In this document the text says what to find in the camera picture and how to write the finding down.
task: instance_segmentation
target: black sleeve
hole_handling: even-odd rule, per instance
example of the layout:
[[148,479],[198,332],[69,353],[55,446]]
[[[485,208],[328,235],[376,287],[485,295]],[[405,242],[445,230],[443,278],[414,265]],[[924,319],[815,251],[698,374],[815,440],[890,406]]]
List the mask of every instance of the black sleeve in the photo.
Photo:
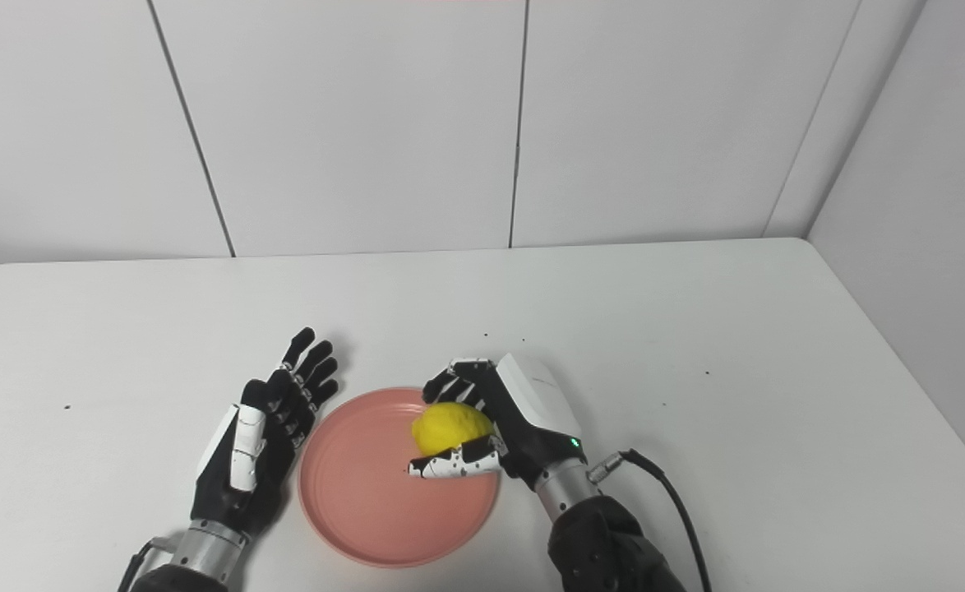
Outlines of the black sleeve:
[[565,592],[685,592],[636,518],[607,496],[587,499],[559,516],[549,557]]
[[227,592],[227,587],[196,571],[167,565],[138,578],[131,592]]

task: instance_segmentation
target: panel seam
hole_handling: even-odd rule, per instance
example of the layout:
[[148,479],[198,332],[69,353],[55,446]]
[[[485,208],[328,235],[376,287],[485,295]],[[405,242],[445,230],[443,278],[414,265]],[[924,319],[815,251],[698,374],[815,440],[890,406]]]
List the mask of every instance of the panel seam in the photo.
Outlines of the panel seam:
[[519,192],[519,140],[523,137],[523,88],[527,80],[527,36],[530,30],[530,0],[524,1],[523,10],[523,56],[519,64],[519,112],[515,116],[515,164],[512,166],[512,214],[508,222],[508,248],[515,237],[515,198]]
[[168,72],[172,76],[172,83],[175,85],[175,94],[179,97],[179,106],[182,108],[182,116],[187,120],[187,127],[190,130],[190,138],[194,141],[194,150],[197,151],[197,160],[201,162],[201,172],[205,173],[205,183],[208,184],[209,195],[212,197],[212,206],[215,208],[216,217],[219,218],[219,227],[223,230],[224,241],[227,243],[227,251],[231,257],[236,257],[234,243],[230,239],[230,231],[227,228],[227,219],[224,218],[223,207],[219,205],[219,198],[216,196],[216,188],[212,183],[212,173],[209,172],[208,162],[205,161],[205,152],[201,149],[201,140],[197,137],[197,129],[194,127],[194,120],[190,117],[190,108],[187,106],[187,97],[182,93],[182,84],[175,72],[175,63],[172,61],[172,54],[168,49],[168,41],[164,40],[164,32],[160,29],[160,19],[157,18],[157,8],[153,0],[147,0],[147,7],[150,7],[150,16],[155,23],[157,40],[160,41],[160,49],[164,53],[164,62],[168,64]]
[[775,217],[775,211],[778,210],[778,203],[783,199],[783,193],[786,192],[786,185],[790,181],[790,175],[793,173],[793,169],[797,165],[797,159],[801,158],[801,149],[805,145],[805,140],[808,139],[808,134],[810,132],[810,127],[812,123],[815,122],[815,113],[818,113],[818,108],[822,104],[822,97],[825,97],[825,90],[829,86],[829,79],[833,78],[833,71],[837,68],[837,62],[840,61],[840,53],[844,50],[844,45],[847,44],[847,37],[852,33],[852,26],[855,25],[855,16],[859,14],[859,7],[862,5],[862,0],[855,3],[855,10],[852,11],[852,18],[847,20],[847,28],[844,29],[844,36],[840,39],[840,46],[837,48],[837,53],[833,57],[833,63],[829,64],[829,72],[825,75],[825,80],[822,81],[822,87],[818,93],[818,99],[815,100],[815,106],[812,108],[812,113],[808,117],[808,124],[805,125],[805,132],[801,134],[801,141],[797,143],[797,150],[793,153],[793,160],[790,162],[790,168],[786,172],[786,177],[783,179],[783,184],[778,188],[778,195],[775,197],[775,203],[771,205],[771,213],[768,214],[768,221],[764,222],[764,229],[760,232],[760,236],[765,236],[768,233],[768,226],[771,225],[772,218]]

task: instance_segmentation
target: white table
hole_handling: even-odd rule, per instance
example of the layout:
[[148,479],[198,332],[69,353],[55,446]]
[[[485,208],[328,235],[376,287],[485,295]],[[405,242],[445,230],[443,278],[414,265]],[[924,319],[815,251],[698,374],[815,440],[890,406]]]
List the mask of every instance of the white table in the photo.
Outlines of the white table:
[[[546,361],[593,460],[635,446],[671,475],[719,592],[965,591],[965,447],[786,239],[1,266],[0,590],[113,589],[186,524],[215,421],[306,323],[343,364],[326,411],[451,357]],[[604,491],[699,589],[658,484],[626,467]],[[555,591],[547,533],[504,479],[466,546],[381,570],[293,502],[245,590]]]

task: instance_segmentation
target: black robotic finger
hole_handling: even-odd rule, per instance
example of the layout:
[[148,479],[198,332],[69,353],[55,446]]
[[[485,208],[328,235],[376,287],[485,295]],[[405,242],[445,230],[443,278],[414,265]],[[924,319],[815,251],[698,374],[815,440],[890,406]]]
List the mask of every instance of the black robotic finger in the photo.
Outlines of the black robotic finger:
[[337,385],[336,380],[326,380],[325,382],[322,382],[321,385],[318,385],[316,389],[311,391],[311,402],[313,402],[314,405],[321,407],[321,404],[324,404],[324,402],[332,398],[332,396],[335,395],[336,391],[338,390],[339,385]]
[[292,338],[289,344],[289,348],[286,351],[286,355],[282,357],[282,363],[288,364],[289,367],[294,368],[296,366],[296,360],[299,360],[299,356],[306,349],[311,346],[314,342],[314,330],[310,326],[305,326],[303,329]]
[[307,352],[306,356],[303,356],[303,361],[299,363],[299,366],[296,367],[296,376],[307,380],[307,377],[314,371],[314,367],[318,366],[321,360],[331,355],[333,355],[333,345],[330,344],[328,340],[318,341],[318,345],[313,346],[311,351]]
[[428,405],[433,404],[433,402],[437,402],[438,397],[440,397],[442,394],[442,391],[444,391],[448,386],[452,385],[453,381],[456,379],[456,376],[449,374],[449,372],[445,370],[438,373],[433,379],[427,380],[425,386],[423,386],[420,398],[422,398],[423,402],[426,402]]
[[295,397],[288,417],[282,422],[284,435],[292,442],[293,447],[299,447],[311,433],[314,427],[314,413],[317,407],[302,397]]
[[483,389],[479,386],[470,383],[468,389],[464,391],[463,394],[456,398],[457,402],[463,402],[465,405],[471,405],[475,409],[482,409],[486,405],[486,401],[483,400]]
[[280,397],[269,387],[269,383],[258,378],[246,382],[245,389],[242,390],[242,405],[249,405],[264,413],[275,412],[280,402]]
[[321,385],[322,382],[325,382],[333,374],[336,374],[336,367],[336,358],[326,358],[322,360],[318,366],[314,367],[314,372],[303,378],[305,379],[303,380],[303,386],[305,386],[311,394],[314,394],[314,390],[317,389],[318,385]]
[[423,387],[423,402],[430,405],[436,404],[437,402],[460,400],[461,396],[472,387],[472,383],[467,382],[467,380],[461,380],[450,374],[445,375],[450,376],[452,379],[442,382],[441,376],[436,376],[427,382],[425,387]]

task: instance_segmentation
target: pink plate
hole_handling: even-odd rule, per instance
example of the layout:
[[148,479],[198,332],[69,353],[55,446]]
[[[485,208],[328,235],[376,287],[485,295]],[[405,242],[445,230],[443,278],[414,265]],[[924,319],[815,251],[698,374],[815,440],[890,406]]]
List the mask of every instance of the pink plate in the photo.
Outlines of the pink plate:
[[373,391],[315,428],[299,468],[299,501],[312,527],[356,562],[408,568],[467,543],[486,521],[497,475],[425,480],[406,472],[419,450],[410,424],[420,390]]

